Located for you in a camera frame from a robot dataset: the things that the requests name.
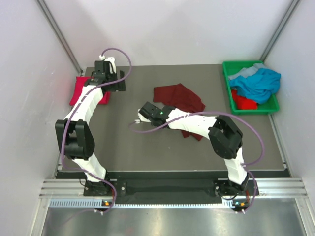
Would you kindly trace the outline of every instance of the folded red cloth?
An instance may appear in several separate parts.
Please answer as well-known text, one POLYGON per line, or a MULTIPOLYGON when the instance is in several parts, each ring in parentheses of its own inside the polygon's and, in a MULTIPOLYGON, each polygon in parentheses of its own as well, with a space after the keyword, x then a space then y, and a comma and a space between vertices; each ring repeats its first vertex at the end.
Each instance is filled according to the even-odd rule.
MULTIPOLYGON (((162 102, 166 106, 174 106, 184 112, 202 112, 205 105, 201 102, 194 92, 182 84, 155 87, 153 92, 153 102, 162 102)), ((202 136, 181 130, 183 137, 187 138, 190 134, 198 141, 202 136)))
MULTIPOLYGON (((73 96, 69 102, 70 106, 74 106, 77 103, 77 101, 78 101, 78 99, 82 93, 84 82, 89 78, 90 78, 90 76, 77 76, 76 77, 73 96)), ((105 93, 102 100, 100 100, 99 105, 107 105, 109 102, 109 99, 110 99, 110 92, 107 92, 107 93, 105 93)))
POLYGON ((237 95, 237 90, 232 90, 232 97, 240 110, 257 110, 257 103, 245 97, 237 95))

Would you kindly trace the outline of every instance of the green plastic container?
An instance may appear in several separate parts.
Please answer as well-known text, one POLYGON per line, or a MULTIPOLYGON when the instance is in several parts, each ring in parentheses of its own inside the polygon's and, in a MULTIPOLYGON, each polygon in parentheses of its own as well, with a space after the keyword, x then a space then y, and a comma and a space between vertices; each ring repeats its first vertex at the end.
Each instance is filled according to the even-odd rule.
POLYGON ((234 75, 239 72, 242 68, 248 68, 253 66, 255 63, 263 63, 260 60, 245 60, 245 61, 225 61, 223 62, 223 72, 225 75, 226 88, 230 99, 230 107, 232 114, 235 115, 268 115, 279 110, 279 104, 274 94, 271 95, 269 100, 264 104, 258 104, 257 110, 239 110, 237 105, 232 98, 231 87, 228 76, 234 75))

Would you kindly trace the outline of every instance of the cloth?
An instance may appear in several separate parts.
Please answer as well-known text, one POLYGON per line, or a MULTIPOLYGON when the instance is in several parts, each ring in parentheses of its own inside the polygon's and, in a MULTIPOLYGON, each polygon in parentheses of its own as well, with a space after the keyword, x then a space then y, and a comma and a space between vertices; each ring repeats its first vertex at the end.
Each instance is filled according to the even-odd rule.
POLYGON ((239 110, 257 110, 257 103, 237 95, 236 90, 232 90, 232 97, 239 110))
POLYGON ((239 96, 263 104, 268 101, 272 94, 278 92, 280 77, 281 74, 273 70, 260 68, 255 74, 247 78, 238 76, 230 80, 230 86, 236 87, 239 96))
POLYGON ((247 78, 248 76, 255 74, 260 68, 269 69, 263 63, 255 63, 252 67, 243 68, 238 73, 236 73, 234 75, 229 75, 228 78, 229 78, 229 80, 234 80, 235 78, 239 77, 240 75, 247 78))
MULTIPOLYGON (((76 77, 73 96, 69 102, 70 106, 74 106, 77 103, 77 101, 78 101, 78 99, 82 93, 84 82, 89 78, 90 78, 90 76, 77 76, 76 77)), ((105 93, 102 100, 100 100, 99 105, 107 105, 109 102, 109 99, 110 99, 110 92, 107 92, 107 93, 105 93)))
MULTIPOLYGON (((201 102, 194 92, 186 88, 182 84, 155 87, 153 92, 153 102, 161 102, 166 106, 174 106, 184 112, 202 112, 205 105, 201 102)), ((187 138, 189 135, 194 136, 198 141, 202 136, 198 134, 189 133, 181 130, 183 137, 187 138)))

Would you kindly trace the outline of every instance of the white wall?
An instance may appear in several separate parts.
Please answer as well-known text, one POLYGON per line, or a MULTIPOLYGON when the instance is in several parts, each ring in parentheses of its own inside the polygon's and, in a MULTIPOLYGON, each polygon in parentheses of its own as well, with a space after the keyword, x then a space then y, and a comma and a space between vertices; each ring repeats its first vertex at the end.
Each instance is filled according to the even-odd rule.
POLYGON ((0 1, 0 234, 30 230, 76 72, 34 0, 0 1))
POLYGON ((282 74, 276 124, 288 161, 315 208, 315 1, 297 7, 266 64, 282 74))
POLYGON ((92 66, 107 47, 125 50, 134 65, 257 59, 291 0, 46 2, 81 66, 92 66))

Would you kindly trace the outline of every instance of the gray cloth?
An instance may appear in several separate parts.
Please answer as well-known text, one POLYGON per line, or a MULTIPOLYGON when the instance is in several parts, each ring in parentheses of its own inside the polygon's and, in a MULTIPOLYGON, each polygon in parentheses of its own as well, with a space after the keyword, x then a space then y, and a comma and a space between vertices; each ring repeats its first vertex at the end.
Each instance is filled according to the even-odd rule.
POLYGON ((260 68, 269 69, 263 63, 255 63, 254 66, 249 67, 249 68, 243 68, 238 73, 234 75, 229 75, 228 78, 229 80, 234 80, 235 78, 239 76, 243 76, 244 78, 247 78, 248 76, 255 74, 260 68))

